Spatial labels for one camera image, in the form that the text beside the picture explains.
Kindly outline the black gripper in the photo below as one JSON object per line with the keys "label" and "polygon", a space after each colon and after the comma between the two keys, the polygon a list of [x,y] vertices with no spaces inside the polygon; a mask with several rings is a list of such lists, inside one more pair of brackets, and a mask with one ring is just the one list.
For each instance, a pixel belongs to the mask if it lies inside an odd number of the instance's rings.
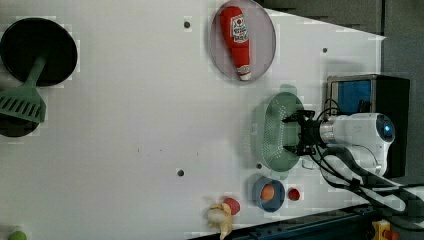
{"label": "black gripper", "polygon": [[312,145],[322,145],[323,141],[320,135],[320,120],[312,120],[315,116],[313,110],[297,110],[292,115],[283,119],[284,123],[299,122],[301,127],[300,143],[295,146],[284,147],[285,150],[296,154],[297,156],[315,155],[316,150]]}

